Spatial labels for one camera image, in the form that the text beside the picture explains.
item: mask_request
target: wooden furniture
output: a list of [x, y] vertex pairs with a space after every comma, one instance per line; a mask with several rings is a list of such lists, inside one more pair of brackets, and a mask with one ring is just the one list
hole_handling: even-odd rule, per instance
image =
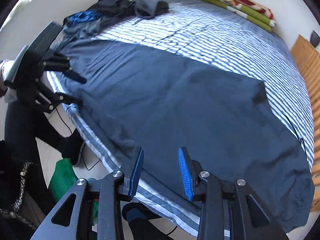
[[306, 82], [314, 120], [315, 160], [311, 171], [316, 190], [311, 211], [320, 211], [320, 53], [301, 35], [291, 49], [299, 72]]

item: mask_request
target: silver bolt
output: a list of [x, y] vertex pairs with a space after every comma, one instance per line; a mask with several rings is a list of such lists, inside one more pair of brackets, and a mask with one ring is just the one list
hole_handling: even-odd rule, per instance
[[245, 182], [244, 179], [238, 179], [238, 180], [237, 180], [237, 184], [238, 184], [239, 186], [244, 186], [244, 185], [246, 184], [246, 182]]
[[11, 211], [9, 214], [10, 214], [10, 217], [16, 218], [16, 214], [14, 212]]
[[207, 178], [210, 176], [210, 173], [208, 171], [201, 171], [200, 176], [203, 178]]
[[120, 177], [122, 175], [122, 171], [114, 171], [112, 173], [112, 176], [114, 176], [115, 178]]
[[85, 183], [85, 179], [78, 179], [77, 180], [77, 185], [81, 186]]

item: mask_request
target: black shoe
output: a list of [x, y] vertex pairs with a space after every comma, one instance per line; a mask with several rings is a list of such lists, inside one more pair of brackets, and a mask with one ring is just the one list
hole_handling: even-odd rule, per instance
[[148, 209], [144, 204], [140, 202], [131, 202], [125, 205], [122, 209], [122, 217], [125, 221], [127, 221], [127, 212], [132, 210], [133, 208], [138, 209], [142, 214], [144, 214], [148, 220], [161, 218], [159, 215], [153, 213], [150, 209]]
[[80, 149], [83, 142], [80, 133], [75, 129], [71, 136], [61, 142], [60, 152], [62, 158], [69, 158], [71, 164], [76, 166], [80, 162]]

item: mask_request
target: green blanket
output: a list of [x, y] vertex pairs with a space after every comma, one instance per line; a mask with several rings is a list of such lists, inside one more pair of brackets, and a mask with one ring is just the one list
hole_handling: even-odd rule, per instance
[[251, 9], [250, 7], [238, 3], [237, 1], [234, 0], [218, 0], [220, 2], [223, 2], [241, 12], [244, 12], [245, 14], [252, 16], [253, 18], [269, 25], [270, 27], [274, 28], [276, 27], [276, 22], [274, 20], [270, 20], [268, 17], [264, 16], [263, 14]]
[[237, 15], [245, 18], [245, 19], [247, 19], [248, 21], [254, 23], [255, 25], [257, 25], [257, 26], [259, 26], [259, 27], [261, 27], [262, 29], [264, 29], [264, 30], [266, 30], [266, 31], [268, 31], [268, 32], [270, 32], [270, 33], [272, 32], [272, 28], [271, 28], [269, 25], [267, 25], [267, 24], [265, 24], [265, 23], [257, 20], [256, 18], [253, 18], [253, 17], [250, 16], [250, 15], [247, 15], [247, 14], [244, 13], [244, 12], [241, 12], [241, 11], [239, 11], [239, 10], [231, 7], [231, 6], [228, 6], [228, 5], [226, 5], [225, 3], [223, 3], [223, 2], [220, 2], [220, 1], [218, 1], [218, 0], [202, 0], [202, 1], [207, 2], [207, 3], [212, 3], [212, 4], [214, 4], [214, 5], [217, 5], [217, 6], [219, 6], [219, 7], [222, 7], [222, 8], [224, 8], [224, 9], [228, 10], [228, 11], [231, 11], [231, 12], [233, 12], [233, 13], [235, 13], [235, 14], [237, 14]]

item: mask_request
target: bed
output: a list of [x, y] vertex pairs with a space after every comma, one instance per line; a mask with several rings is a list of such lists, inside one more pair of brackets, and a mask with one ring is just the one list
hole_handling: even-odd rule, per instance
[[[170, 7], [167, 14], [152, 20], [127, 18], [92, 40], [121, 41], [166, 50], [263, 80], [274, 115], [299, 140], [303, 138], [311, 170], [314, 152], [310, 100], [305, 82], [283, 40], [227, 10], [200, 0], [166, 1]], [[59, 76], [53, 72], [48, 72], [47, 76], [55, 91], [68, 93]], [[118, 169], [120, 162], [85, 123], [77, 106], [64, 105], [64, 108], [108, 172]], [[197, 235], [199, 217], [177, 201], [159, 194], [152, 185], [140, 180], [136, 198], [191, 235]]]

